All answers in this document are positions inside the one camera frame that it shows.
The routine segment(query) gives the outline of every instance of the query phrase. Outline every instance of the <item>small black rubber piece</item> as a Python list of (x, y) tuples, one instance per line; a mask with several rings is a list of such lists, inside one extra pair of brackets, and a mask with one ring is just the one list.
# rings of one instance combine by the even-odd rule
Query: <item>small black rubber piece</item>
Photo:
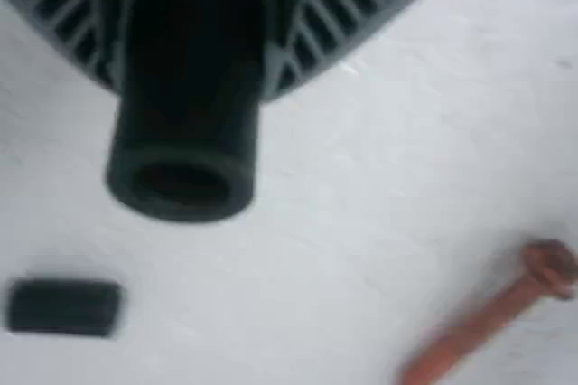
[(254, 195), (265, 0), (135, 0), (110, 191), (166, 221), (210, 222)]
[(59, 279), (17, 281), (6, 325), (14, 333), (109, 337), (122, 300), (116, 283)]

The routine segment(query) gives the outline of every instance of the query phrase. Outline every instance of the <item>black cylinder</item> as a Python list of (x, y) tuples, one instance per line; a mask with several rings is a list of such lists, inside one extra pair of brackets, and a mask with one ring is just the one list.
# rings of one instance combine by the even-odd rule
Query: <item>black cylinder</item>
[(252, 200), (265, 0), (135, 0), (108, 166), (154, 218), (204, 222)]

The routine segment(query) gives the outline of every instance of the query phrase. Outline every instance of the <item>screw shaft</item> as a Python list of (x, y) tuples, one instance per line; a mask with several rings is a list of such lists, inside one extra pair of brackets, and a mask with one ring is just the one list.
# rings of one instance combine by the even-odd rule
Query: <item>screw shaft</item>
[(547, 288), (535, 277), (530, 274), (522, 276), (413, 360), (402, 375), (401, 384), (427, 385), (439, 380), (465, 356), (547, 294)]

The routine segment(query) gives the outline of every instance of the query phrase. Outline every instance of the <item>cylinder opening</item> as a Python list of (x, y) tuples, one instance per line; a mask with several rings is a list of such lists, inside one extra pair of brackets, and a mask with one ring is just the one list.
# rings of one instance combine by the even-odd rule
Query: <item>cylinder opening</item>
[(209, 167), (158, 163), (143, 167), (133, 182), (141, 200), (162, 200), (191, 207), (219, 207), (230, 197), (228, 182)]

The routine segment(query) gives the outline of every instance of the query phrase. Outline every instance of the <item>rusty bolt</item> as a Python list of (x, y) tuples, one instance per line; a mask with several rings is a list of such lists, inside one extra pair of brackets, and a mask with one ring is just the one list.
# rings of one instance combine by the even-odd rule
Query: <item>rusty bolt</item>
[(562, 242), (531, 243), (524, 247), (522, 259), (526, 265), (525, 275), (413, 360), (402, 374), (402, 385), (436, 382), (540, 298), (573, 297), (578, 260)]

